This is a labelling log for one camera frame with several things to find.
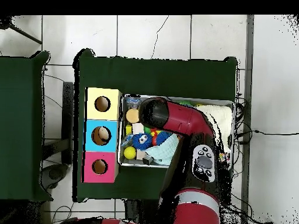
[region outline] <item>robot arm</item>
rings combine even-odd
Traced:
[[[140,105],[140,122],[183,135],[164,179],[158,224],[220,224],[213,129],[196,110],[156,97]]]

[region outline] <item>table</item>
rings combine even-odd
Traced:
[[[122,93],[235,100],[237,60],[134,59],[95,57],[82,49],[75,57],[73,200],[84,198],[158,199],[166,169],[120,167],[113,184],[82,183],[85,87],[118,89]]]

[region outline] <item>white cloth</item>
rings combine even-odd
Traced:
[[[175,154],[176,147],[179,144],[176,134],[172,134],[163,143],[150,147],[145,150],[146,154],[154,159],[154,162],[161,165],[170,165],[171,159]]]
[[[225,153],[230,153],[231,149],[228,147],[228,137],[231,135],[231,125],[232,125],[232,111],[227,106],[215,106],[215,105],[205,105],[197,106],[196,109],[202,111],[211,123],[215,132],[215,141],[218,144],[220,142],[219,130],[221,133],[221,140],[223,143],[223,148]]]

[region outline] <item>light blue cloth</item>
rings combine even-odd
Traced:
[[[154,162],[161,165],[170,165],[179,144],[176,134],[172,134],[162,144],[153,146],[145,150],[146,154],[154,159]]]

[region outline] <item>pink cube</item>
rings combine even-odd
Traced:
[[[84,165],[84,183],[113,183],[119,172],[116,152],[86,151],[85,161],[82,163]]]

